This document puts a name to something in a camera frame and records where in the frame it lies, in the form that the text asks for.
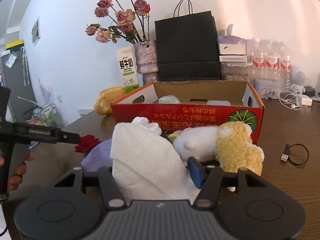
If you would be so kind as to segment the person's left hand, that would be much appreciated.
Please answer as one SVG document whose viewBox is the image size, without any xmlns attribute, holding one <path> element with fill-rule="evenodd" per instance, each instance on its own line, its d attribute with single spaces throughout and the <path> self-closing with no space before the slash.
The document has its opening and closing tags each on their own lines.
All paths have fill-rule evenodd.
<svg viewBox="0 0 320 240">
<path fill-rule="evenodd" d="M 29 155 L 26 158 L 26 161 L 33 161 L 34 157 L 32 155 Z M 0 158 L 0 164 L 3 166 L 5 163 L 5 160 L 3 157 Z M 22 183 L 23 175 L 27 172 L 27 166 L 25 162 L 23 162 L 20 166 L 16 168 L 16 173 L 14 176 L 11 176 L 8 180 L 8 189 L 10 191 L 15 191 L 18 189 L 19 185 Z"/>
</svg>

